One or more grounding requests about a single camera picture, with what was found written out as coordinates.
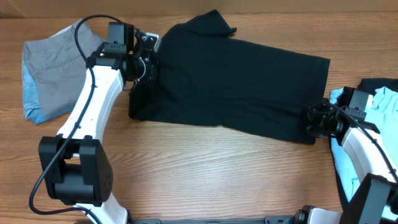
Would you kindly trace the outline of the black t-shirt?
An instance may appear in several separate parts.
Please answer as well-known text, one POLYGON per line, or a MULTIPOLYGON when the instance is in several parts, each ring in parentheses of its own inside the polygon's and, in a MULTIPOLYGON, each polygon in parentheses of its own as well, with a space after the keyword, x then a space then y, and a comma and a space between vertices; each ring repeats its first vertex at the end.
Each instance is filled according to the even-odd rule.
POLYGON ((155 54, 155 82, 141 81, 130 92, 130 118, 313 144, 305 107, 323 98, 330 60, 233 39, 233 33, 218 11, 173 26, 155 54))

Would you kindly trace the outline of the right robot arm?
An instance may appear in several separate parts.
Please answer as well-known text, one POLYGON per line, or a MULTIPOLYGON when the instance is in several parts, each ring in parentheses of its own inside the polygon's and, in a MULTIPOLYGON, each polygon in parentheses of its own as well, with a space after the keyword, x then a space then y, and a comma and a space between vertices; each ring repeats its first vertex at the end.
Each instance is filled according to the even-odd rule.
POLYGON ((397 92, 344 87, 307 107, 307 131, 329 138, 348 204, 304 206, 286 223, 397 223, 397 92))

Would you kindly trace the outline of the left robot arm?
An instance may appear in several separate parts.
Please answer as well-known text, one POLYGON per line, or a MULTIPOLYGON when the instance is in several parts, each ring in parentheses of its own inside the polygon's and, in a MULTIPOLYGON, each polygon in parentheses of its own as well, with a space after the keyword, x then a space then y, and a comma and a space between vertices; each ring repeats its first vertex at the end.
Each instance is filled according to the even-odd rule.
POLYGON ((112 193, 113 170, 102 139, 126 82, 154 83, 158 67, 154 53, 160 43, 157 34, 116 19, 109 23, 108 40, 83 58, 85 84, 73 111, 56 136, 44 136, 39 143, 43 172, 30 193, 32 211, 38 212, 34 196, 45 183, 49 197, 66 206, 55 213, 81 211, 92 223, 132 223, 128 209, 112 193))

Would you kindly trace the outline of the black garment under pile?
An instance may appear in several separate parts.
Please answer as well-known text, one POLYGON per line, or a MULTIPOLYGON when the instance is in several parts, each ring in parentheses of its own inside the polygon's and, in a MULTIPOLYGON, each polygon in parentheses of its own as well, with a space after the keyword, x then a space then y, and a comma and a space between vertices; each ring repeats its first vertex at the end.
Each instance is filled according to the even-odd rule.
MULTIPOLYGON (((397 80, 364 78, 358 89, 374 96, 372 106, 366 109, 365 120, 374 123, 380 130, 384 148, 392 162, 397 164, 397 80)), ((330 140, 330 147, 341 205, 346 209, 359 187, 358 176, 349 156, 336 139, 330 140)))

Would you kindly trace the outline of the light blue t-shirt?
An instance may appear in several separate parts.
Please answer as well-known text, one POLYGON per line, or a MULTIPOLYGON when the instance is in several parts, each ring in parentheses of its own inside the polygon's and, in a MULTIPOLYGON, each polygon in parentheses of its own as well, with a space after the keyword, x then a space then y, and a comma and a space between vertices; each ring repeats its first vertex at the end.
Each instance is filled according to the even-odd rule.
MULTIPOLYGON (((351 90, 351 88, 332 90, 330 102, 352 112, 358 110, 366 113, 366 109, 373 104, 374 96, 363 91, 359 91, 359 96, 356 96, 354 93, 350 93, 351 90)), ((389 160, 394 170, 397 170, 397 164, 392 162, 386 152, 380 130, 374 123, 365 120, 366 115, 363 121, 359 118, 356 119, 357 123, 361 125, 360 127, 355 124, 350 126, 343 131, 343 137, 337 140, 337 143, 353 163, 359 185, 367 174, 380 175, 391 182, 396 182, 397 179, 391 174, 385 159, 389 160)))

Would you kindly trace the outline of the grey folded shorts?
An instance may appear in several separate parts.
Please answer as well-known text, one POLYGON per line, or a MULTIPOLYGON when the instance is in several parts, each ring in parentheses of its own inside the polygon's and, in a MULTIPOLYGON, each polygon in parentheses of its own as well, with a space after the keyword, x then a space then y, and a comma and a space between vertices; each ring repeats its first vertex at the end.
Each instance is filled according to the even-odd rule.
POLYGON ((75 45, 74 23, 53 36, 24 42, 22 55, 39 92, 45 116, 75 105, 86 78, 86 65, 75 45))

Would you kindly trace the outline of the blue denim folded garment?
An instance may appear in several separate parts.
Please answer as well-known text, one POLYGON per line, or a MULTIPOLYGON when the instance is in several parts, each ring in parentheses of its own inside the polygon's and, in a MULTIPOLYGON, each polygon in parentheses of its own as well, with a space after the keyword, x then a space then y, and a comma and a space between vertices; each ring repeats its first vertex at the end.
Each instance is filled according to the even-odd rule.
POLYGON ((29 69, 25 63, 24 55, 22 56, 22 105, 24 110, 24 116, 26 120, 31 120, 35 124, 40 124, 55 118, 61 114, 70 112, 73 106, 58 110, 51 115, 45 116, 42 112, 41 105, 39 103, 39 92, 37 84, 30 74, 29 69))

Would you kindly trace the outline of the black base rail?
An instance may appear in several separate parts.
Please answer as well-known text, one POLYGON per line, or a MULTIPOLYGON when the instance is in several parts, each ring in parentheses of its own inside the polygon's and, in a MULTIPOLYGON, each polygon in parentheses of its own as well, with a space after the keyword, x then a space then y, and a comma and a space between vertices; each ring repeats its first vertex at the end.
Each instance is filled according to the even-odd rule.
POLYGON ((129 220, 130 224, 291 224, 294 216, 266 216, 264 218, 233 218, 233 219, 210 219, 210 220, 160 220, 160 219, 137 219, 129 220))

